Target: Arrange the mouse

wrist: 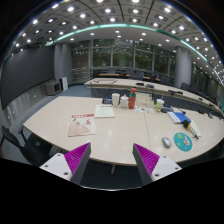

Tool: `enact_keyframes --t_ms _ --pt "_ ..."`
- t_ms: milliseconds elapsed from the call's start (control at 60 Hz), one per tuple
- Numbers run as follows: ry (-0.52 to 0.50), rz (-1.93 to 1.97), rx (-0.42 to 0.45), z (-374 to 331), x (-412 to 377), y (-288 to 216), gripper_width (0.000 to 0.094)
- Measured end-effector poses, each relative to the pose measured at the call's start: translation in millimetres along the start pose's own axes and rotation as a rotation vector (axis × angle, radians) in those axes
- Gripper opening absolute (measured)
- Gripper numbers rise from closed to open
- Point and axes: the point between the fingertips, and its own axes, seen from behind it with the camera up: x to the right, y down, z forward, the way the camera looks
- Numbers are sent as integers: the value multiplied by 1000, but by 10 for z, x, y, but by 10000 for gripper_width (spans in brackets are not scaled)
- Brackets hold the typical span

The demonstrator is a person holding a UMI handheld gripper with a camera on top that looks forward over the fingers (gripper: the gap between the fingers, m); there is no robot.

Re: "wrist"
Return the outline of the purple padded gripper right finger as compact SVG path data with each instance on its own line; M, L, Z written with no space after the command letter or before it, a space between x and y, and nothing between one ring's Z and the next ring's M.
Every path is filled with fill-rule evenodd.
M181 167L167 156L159 156L149 149L133 144L133 156L143 185L148 185L181 170Z

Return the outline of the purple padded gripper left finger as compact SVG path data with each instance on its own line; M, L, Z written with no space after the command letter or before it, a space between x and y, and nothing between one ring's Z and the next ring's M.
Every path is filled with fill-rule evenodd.
M91 144L86 143L66 154L55 154L41 169L79 185L90 154Z

